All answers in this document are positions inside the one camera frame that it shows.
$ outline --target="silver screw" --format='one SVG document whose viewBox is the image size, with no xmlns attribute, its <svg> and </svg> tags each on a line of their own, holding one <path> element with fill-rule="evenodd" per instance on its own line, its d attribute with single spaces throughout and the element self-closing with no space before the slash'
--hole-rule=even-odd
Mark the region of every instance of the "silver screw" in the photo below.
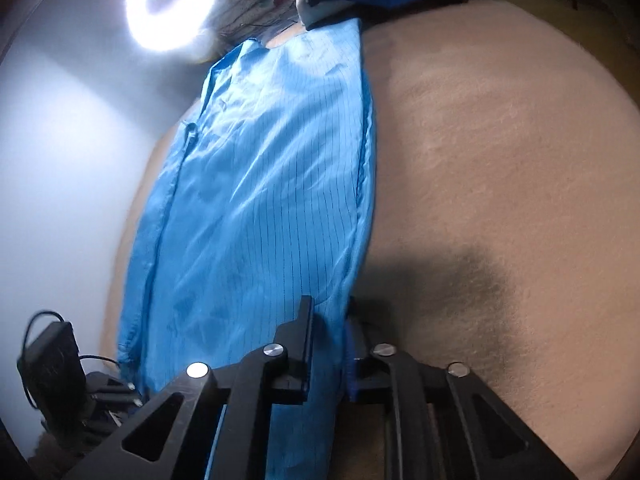
<svg viewBox="0 0 640 480">
<path fill-rule="evenodd" d="M 284 352 L 284 346 L 279 345 L 278 343 L 269 343 L 262 349 L 262 351 L 269 357 L 277 357 Z"/>
<path fill-rule="evenodd" d="M 464 363 L 451 363 L 447 371 L 454 377 L 466 377 L 471 370 Z"/>
<path fill-rule="evenodd" d="M 373 347 L 373 353 L 381 357 L 389 357 L 396 353 L 396 347 L 389 343 L 380 343 Z"/>
</svg>

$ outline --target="white wall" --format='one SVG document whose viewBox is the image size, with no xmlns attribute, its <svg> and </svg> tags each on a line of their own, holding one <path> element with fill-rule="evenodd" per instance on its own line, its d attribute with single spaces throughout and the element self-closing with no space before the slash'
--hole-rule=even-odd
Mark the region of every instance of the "white wall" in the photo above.
<svg viewBox="0 0 640 480">
<path fill-rule="evenodd" d="M 80 351 L 98 351 L 120 232 L 156 140 L 26 40 L 0 64 L 0 417 L 24 455 L 41 433 L 15 366 L 26 323 L 57 310 Z"/>
</svg>

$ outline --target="blue fabric pile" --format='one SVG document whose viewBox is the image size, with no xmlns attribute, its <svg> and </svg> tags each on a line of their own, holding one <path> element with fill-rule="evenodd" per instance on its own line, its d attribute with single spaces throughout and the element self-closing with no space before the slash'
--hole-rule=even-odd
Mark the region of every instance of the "blue fabric pile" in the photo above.
<svg viewBox="0 0 640 480">
<path fill-rule="evenodd" d="M 308 402 L 275 406 L 267 478 L 327 474 L 342 330 L 374 196 L 372 99 L 354 20 L 210 70 L 133 245 L 118 360 L 143 391 L 192 362 L 238 362 L 316 301 Z"/>
</svg>

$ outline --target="striped blue fabric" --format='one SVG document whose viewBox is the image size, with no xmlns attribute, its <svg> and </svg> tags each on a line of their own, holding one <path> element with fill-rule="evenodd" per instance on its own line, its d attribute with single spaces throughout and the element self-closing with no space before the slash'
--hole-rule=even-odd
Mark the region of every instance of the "striped blue fabric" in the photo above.
<svg viewBox="0 0 640 480">
<path fill-rule="evenodd" d="M 161 390 L 192 362 L 238 362 L 315 299 L 311 388 L 275 406 L 270 479 L 326 477 L 346 305 L 372 220 L 374 123 L 355 20 L 210 70 L 140 220 L 118 360 Z"/>
</svg>

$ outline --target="metal screw head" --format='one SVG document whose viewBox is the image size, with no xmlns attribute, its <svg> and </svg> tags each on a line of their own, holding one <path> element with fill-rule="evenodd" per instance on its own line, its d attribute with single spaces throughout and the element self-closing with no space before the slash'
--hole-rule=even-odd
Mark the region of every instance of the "metal screw head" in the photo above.
<svg viewBox="0 0 640 480">
<path fill-rule="evenodd" d="M 193 379 L 199 379 L 209 373 L 209 367 L 204 363 L 191 363 L 187 366 L 187 375 Z"/>
<path fill-rule="evenodd" d="M 451 363 L 447 368 L 447 372 L 454 377 L 466 377 L 470 371 L 469 367 L 464 363 Z"/>
<path fill-rule="evenodd" d="M 262 351 L 269 357 L 277 357 L 284 352 L 284 346 L 278 343 L 269 343 L 262 349 Z"/>
<path fill-rule="evenodd" d="M 396 347 L 389 343 L 380 343 L 373 347 L 373 353 L 381 357 L 389 357 L 396 353 Z"/>
</svg>

